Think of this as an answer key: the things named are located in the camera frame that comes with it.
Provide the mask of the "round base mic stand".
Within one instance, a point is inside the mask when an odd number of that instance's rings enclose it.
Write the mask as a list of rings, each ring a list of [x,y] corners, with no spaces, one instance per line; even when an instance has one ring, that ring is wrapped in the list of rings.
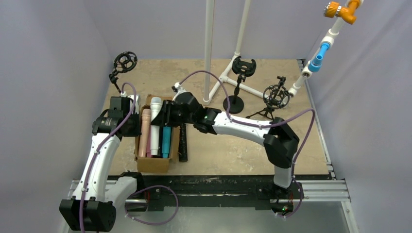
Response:
[[[232,71],[238,76],[237,85],[234,89],[234,94],[229,96],[229,100],[223,101],[223,108],[228,109],[230,105],[229,113],[238,114],[244,108],[244,102],[242,98],[238,96],[240,92],[240,84],[245,82],[247,77],[252,76],[256,71],[257,63],[254,59],[251,59],[251,62],[243,61],[241,56],[238,56],[234,59],[232,63]]]

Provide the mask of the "white microphone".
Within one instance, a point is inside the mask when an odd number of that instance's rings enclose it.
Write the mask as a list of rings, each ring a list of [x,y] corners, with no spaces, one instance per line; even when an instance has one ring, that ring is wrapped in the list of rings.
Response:
[[[152,121],[157,117],[161,108],[162,108],[162,99],[160,97],[153,97],[151,99],[151,104],[150,104],[150,110],[151,110],[150,152],[151,152],[151,156],[158,155],[160,127],[154,125]]]

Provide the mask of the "tripod shock mount stand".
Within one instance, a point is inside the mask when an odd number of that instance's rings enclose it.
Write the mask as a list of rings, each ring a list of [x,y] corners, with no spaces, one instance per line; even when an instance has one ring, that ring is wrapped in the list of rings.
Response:
[[[137,65],[137,61],[137,55],[131,51],[122,52],[114,59],[113,70],[109,74],[109,80],[119,93],[121,93],[121,89],[117,84],[117,80],[119,79],[118,75],[133,70]]]
[[[274,110],[282,109],[289,104],[291,94],[284,86],[286,77],[277,76],[277,79],[279,79],[278,84],[268,86],[263,92],[263,102],[266,107],[264,107],[261,111],[246,116],[247,119],[259,115],[273,120],[275,118],[273,116]]]

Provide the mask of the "black sparkly microphone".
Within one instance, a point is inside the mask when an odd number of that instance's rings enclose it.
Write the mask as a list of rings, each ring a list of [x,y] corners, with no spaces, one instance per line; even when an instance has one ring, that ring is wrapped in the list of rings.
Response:
[[[178,156],[179,156],[179,162],[185,163],[188,161],[186,123],[183,123],[180,129]]]

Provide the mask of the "blue microphone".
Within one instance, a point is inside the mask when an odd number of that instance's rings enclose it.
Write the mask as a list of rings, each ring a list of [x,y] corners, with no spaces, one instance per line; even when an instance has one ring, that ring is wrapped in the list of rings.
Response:
[[[163,127],[162,132],[162,158],[167,159],[170,154],[170,146],[171,146],[171,127]]]

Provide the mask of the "cardboard box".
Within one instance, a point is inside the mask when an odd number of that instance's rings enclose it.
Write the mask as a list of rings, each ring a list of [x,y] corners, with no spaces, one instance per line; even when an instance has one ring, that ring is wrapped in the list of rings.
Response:
[[[141,121],[142,111],[146,108],[150,109],[150,103],[153,97],[155,97],[155,95],[148,94],[144,105],[141,106],[140,121]],[[135,160],[137,162],[137,170],[139,172],[146,172],[146,173],[167,173],[169,170],[170,162],[176,163],[178,161],[180,129],[181,129],[180,127],[172,128],[170,154],[167,159],[162,158],[162,149],[159,149],[159,155],[157,156],[152,156],[151,158],[138,157],[137,151],[139,148],[140,136],[137,136],[135,138],[135,148],[136,148],[135,149]]]

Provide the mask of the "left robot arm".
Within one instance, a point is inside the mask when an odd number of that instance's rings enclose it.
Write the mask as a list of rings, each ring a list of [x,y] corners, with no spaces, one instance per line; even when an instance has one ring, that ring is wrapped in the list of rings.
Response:
[[[109,108],[92,124],[90,153],[71,197],[59,211],[73,231],[109,232],[117,209],[137,189],[136,176],[122,176],[107,188],[114,155],[124,137],[140,135],[139,95],[111,97]]]

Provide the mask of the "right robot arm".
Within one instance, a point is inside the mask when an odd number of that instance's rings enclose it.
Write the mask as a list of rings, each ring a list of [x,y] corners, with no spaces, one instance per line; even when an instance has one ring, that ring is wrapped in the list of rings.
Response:
[[[173,100],[163,100],[159,112],[151,120],[151,125],[159,127],[183,124],[191,124],[201,133],[230,135],[262,145],[268,161],[274,165],[274,185],[281,188],[291,185],[299,137],[284,119],[253,121],[228,116],[220,109],[204,107],[190,92],[185,92]]]

